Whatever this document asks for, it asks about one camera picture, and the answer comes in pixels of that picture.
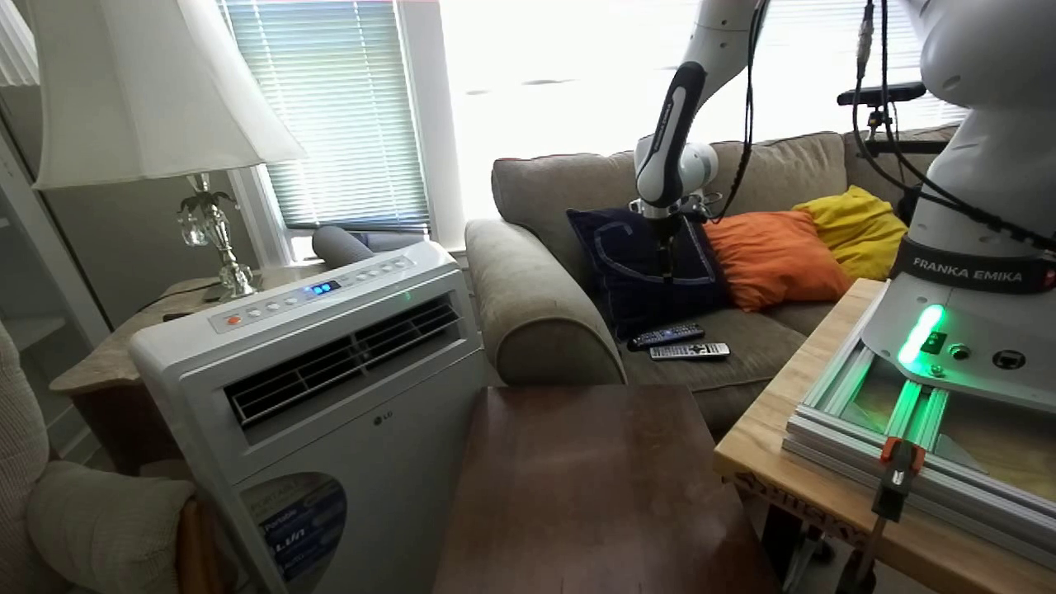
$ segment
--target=beige couch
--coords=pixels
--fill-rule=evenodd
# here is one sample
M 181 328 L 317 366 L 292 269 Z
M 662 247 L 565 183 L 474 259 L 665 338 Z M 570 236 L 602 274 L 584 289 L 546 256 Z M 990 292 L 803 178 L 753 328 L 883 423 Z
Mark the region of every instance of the beige couch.
M 740 142 L 719 142 L 719 178 L 728 188 Z M 860 183 L 887 201 L 899 191 L 858 159 L 858 142 L 838 130 L 757 142 L 728 208 L 783 211 L 805 197 Z M 764 313 L 716 311 L 705 337 L 728 342 L 721 361 L 654 361 L 616 342 L 597 303 L 584 292 L 590 265 L 567 224 L 567 208 L 616 208 L 632 197 L 629 150 L 497 159 L 492 191 L 502 221 L 464 227 L 467 278 L 488 360 L 502 383 L 675 383 L 689 386 L 713 433 L 721 433 L 795 354 L 831 303 L 783 303 Z

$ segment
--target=orange pillow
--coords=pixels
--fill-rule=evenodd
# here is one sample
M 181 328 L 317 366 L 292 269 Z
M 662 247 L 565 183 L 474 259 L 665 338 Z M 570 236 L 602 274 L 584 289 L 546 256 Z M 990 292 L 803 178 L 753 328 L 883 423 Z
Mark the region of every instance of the orange pillow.
M 743 311 L 831 303 L 852 285 L 805 211 L 746 211 L 705 221 L 702 232 Z

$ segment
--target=wall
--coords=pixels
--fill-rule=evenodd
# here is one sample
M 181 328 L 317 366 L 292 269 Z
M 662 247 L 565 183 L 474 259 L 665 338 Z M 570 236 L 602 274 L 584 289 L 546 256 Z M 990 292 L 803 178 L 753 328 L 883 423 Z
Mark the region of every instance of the wall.
M 13 127 L 25 169 L 36 170 L 40 87 L 3 87 L 0 107 Z M 217 173 L 215 188 L 229 191 L 228 173 Z M 62 188 L 40 195 L 110 324 L 122 324 L 173 281 L 215 278 L 215 255 L 207 247 L 183 247 L 179 236 L 173 211 L 183 195 L 183 178 Z M 254 265 L 250 241 L 237 215 L 229 215 L 229 241 L 237 256 Z

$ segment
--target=portable air conditioner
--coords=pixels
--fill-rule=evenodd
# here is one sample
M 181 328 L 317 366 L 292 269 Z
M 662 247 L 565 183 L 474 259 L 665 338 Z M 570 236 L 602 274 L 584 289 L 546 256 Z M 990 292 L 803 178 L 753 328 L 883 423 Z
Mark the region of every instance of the portable air conditioner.
M 261 589 L 427 589 L 482 338 L 421 241 L 130 337 Z

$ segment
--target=black pillow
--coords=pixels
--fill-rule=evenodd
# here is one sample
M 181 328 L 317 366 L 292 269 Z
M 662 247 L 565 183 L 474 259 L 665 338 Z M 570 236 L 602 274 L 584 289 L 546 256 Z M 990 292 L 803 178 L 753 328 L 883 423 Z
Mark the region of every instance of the black pillow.
M 597 269 L 602 313 L 619 338 L 731 303 L 699 224 L 678 221 L 665 274 L 665 256 L 641 215 L 628 208 L 567 211 L 567 221 Z

